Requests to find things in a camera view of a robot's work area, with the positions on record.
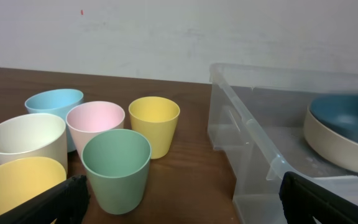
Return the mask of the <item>dark blue bowl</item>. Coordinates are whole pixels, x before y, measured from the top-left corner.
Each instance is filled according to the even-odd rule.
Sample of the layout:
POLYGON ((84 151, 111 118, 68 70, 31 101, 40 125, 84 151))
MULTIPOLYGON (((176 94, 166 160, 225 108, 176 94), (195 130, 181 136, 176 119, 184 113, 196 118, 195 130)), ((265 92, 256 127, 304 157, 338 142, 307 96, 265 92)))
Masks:
POLYGON ((317 97, 310 111, 329 129, 358 143, 358 94, 317 97))

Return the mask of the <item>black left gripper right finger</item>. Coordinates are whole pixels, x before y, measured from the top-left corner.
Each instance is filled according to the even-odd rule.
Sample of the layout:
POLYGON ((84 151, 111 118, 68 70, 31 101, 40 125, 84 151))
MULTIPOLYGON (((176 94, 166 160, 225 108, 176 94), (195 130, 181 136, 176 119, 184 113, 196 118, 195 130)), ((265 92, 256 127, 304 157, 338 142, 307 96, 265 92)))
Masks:
POLYGON ((358 206, 310 180, 286 172, 279 191, 288 224, 358 224, 358 206))

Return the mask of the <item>beige bowl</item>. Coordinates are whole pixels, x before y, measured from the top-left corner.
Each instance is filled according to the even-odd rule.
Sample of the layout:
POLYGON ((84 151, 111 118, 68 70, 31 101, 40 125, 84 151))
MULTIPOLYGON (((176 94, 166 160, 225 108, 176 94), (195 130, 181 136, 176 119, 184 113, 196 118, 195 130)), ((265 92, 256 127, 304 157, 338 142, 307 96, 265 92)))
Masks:
POLYGON ((358 173, 358 143, 336 133, 318 121, 307 107, 303 134, 309 146, 322 158, 358 173))

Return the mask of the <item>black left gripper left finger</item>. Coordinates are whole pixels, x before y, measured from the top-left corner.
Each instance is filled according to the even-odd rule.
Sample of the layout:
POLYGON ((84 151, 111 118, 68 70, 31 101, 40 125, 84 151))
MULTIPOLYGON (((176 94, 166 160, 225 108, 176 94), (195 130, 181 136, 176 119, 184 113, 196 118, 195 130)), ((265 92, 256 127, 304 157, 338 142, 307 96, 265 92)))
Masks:
POLYGON ((81 224, 90 194, 85 175, 75 175, 0 215, 0 223, 81 224))

